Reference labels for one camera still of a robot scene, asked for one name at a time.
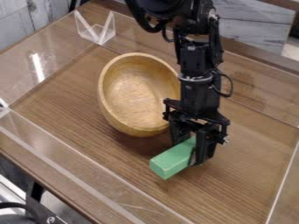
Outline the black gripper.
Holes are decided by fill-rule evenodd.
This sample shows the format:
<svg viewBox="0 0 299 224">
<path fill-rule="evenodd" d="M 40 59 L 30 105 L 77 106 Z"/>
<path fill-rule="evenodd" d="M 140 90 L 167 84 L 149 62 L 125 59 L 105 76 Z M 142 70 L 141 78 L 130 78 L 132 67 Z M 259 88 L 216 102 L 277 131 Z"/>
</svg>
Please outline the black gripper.
<svg viewBox="0 0 299 224">
<path fill-rule="evenodd" d="M 201 165 L 213 157 L 217 144 L 224 144 L 228 136 L 229 119 L 219 112 L 220 97 L 231 93 L 220 92 L 221 77 L 181 82 L 181 98 L 165 98 L 163 119 L 169 123 L 172 146 L 195 134 L 188 166 Z"/>
</svg>

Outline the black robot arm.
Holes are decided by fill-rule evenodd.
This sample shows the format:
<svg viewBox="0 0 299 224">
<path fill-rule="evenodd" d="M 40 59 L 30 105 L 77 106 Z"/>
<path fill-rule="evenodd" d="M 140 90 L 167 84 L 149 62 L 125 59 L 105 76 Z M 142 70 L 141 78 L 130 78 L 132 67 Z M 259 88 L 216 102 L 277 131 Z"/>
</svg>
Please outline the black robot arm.
<svg viewBox="0 0 299 224">
<path fill-rule="evenodd" d="M 220 114 L 221 91 L 227 75 L 219 70 L 224 49 L 220 42 L 220 15 L 212 0 L 124 0 L 134 21 L 149 33 L 172 36 L 180 66 L 180 98 L 164 99 L 163 119 L 169 123 L 171 139 L 180 144 L 188 137 L 195 145 L 189 165 L 200 165 L 213 157 L 217 144 L 228 139 L 229 119 Z"/>
</svg>

